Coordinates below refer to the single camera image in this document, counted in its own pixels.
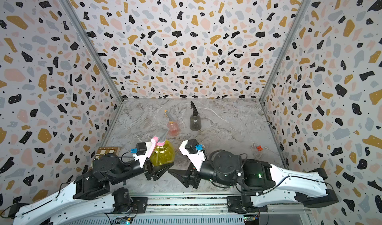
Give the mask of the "yellow spray bottle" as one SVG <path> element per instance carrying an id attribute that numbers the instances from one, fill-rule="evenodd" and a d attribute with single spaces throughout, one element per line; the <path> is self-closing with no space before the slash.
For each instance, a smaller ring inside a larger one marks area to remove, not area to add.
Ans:
<path id="1" fill-rule="evenodd" d="M 174 159 L 175 159 L 174 148 L 173 148 L 173 145 L 168 140 L 165 140 L 162 146 L 161 144 L 157 145 L 156 148 L 154 149 L 154 152 L 150 156 L 150 161 L 153 166 L 160 166 L 160 165 L 173 163 Z"/>

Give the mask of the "pink grey spray nozzle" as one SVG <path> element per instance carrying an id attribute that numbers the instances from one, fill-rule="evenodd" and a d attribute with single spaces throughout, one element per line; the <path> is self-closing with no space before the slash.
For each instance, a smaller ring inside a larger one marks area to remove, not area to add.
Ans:
<path id="1" fill-rule="evenodd" d="M 150 158 L 153 154 L 156 147 L 164 146 L 166 142 L 166 135 L 168 133 L 168 129 L 162 130 L 160 133 L 155 135 L 149 142 L 146 142 L 147 151 L 145 153 L 147 158 Z"/>

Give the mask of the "orange grey spray nozzle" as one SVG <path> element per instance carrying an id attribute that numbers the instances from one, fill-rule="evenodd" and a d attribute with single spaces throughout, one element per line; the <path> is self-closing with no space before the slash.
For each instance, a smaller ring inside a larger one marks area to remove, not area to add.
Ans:
<path id="1" fill-rule="evenodd" d="M 170 112 L 168 110 L 165 110 L 165 114 L 168 117 L 170 122 L 175 122 L 176 121 L 175 118 L 170 114 Z"/>

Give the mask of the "black spray nozzle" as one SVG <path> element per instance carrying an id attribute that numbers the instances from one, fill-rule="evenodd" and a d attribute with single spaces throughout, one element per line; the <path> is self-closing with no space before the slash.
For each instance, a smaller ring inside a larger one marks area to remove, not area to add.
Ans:
<path id="1" fill-rule="evenodd" d="M 193 109 L 193 116 L 199 115 L 198 110 L 193 101 L 191 101 L 191 108 Z"/>

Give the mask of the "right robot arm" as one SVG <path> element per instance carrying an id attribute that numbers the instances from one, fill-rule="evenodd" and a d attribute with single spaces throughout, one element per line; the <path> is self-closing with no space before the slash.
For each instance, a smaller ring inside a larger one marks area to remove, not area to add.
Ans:
<path id="1" fill-rule="evenodd" d="M 322 168 L 292 171 L 225 150 L 217 150 L 209 158 L 202 158 L 204 151 L 186 155 L 191 161 L 189 168 L 171 169 L 172 176 L 186 188 L 197 189 L 203 180 L 221 189 L 236 188 L 242 196 L 242 210 L 277 203 L 325 208 L 339 201 Z"/>

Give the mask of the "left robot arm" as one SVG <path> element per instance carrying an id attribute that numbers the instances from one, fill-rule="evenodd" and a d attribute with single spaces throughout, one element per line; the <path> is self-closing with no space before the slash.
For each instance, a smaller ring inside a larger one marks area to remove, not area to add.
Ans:
<path id="1" fill-rule="evenodd" d="M 158 180 L 174 164 L 153 166 L 145 155 L 138 160 L 122 162 L 109 153 L 93 161 L 93 168 L 60 187 L 59 191 L 33 204 L 15 203 L 9 206 L 9 218 L 15 225 L 58 225 L 99 213 L 144 213 L 145 198 L 134 202 L 129 190 L 120 187 L 111 192 L 110 186 L 138 176 Z"/>

